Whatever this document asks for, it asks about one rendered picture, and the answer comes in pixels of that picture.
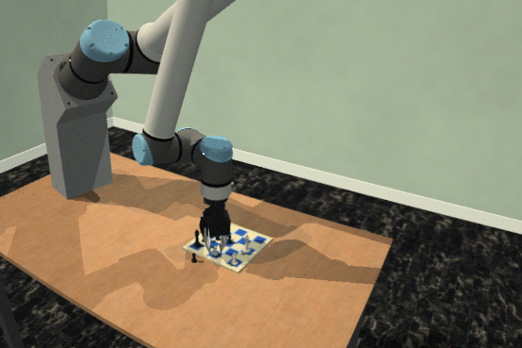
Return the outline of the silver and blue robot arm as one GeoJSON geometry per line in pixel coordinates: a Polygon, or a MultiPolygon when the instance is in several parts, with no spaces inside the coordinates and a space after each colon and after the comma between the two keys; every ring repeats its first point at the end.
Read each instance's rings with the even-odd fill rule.
{"type": "Polygon", "coordinates": [[[145,125],[132,142],[134,157],[142,166],[192,162],[201,168],[201,195],[215,203],[232,193],[232,143],[175,127],[206,23],[235,1],[177,0],[138,31],[95,21],[57,68],[62,89],[80,100],[101,95],[109,74],[157,75],[145,125]]]}

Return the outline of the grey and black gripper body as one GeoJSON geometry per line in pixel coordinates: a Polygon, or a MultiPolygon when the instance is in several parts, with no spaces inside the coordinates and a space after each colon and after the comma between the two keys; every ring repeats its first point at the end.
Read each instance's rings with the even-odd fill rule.
{"type": "Polygon", "coordinates": [[[208,237],[208,229],[210,237],[231,235],[231,220],[227,209],[225,209],[225,202],[228,200],[228,198],[219,200],[217,203],[215,203],[214,200],[208,200],[206,198],[204,199],[207,203],[210,204],[210,207],[203,211],[204,223],[207,223],[206,236],[208,237]]]}

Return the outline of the blue and cream chessboard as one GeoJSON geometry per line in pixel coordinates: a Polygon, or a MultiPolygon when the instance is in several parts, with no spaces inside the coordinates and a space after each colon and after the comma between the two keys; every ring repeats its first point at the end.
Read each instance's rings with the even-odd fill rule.
{"type": "Polygon", "coordinates": [[[183,249],[195,253],[199,257],[203,257],[209,261],[212,261],[222,267],[229,269],[233,272],[239,273],[252,259],[254,259],[271,241],[272,238],[265,235],[254,232],[250,229],[244,228],[237,224],[231,223],[231,235],[232,244],[226,242],[226,247],[220,252],[220,240],[216,240],[216,237],[210,238],[211,253],[209,254],[206,250],[204,242],[202,242],[202,234],[200,234],[199,242],[201,247],[194,247],[195,239],[186,244],[183,249]],[[245,236],[248,234],[250,253],[244,253],[245,247],[245,236]],[[214,246],[217,246],[217,256],[213,256],[214,246]],[[237,253],[237,265],[232,265],[233,253],[237,253]]]}

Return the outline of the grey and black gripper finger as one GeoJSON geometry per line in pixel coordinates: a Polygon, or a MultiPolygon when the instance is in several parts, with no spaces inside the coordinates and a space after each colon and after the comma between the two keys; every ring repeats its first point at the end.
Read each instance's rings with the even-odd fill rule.
{"type": "Polygon", "coordinates": [[[225,235],[225,239],[223,238],[224,236],[220,236],[220,252],[222,252],[223,248],[226,247],[226,240],[228,238],[228,235],[225,235]]]}
{"type": "Polygon", "coordinates": [[[210,240],[210,235],[209,235],[209,229],[208,229],[208,237],[206,236],[206,224],[204,223],[204,217],[201,217],[199,227],[200,227],[200,231],[202,233],[203,239],[204,239],[204,244],[206,246],[206,249],[207,249],[208,253],[210,254],[211,253],[211,245],[210,245],[211,240],[210,240]],[[208,245],[209,245],[209,248],[208,248],[208,245]]]}

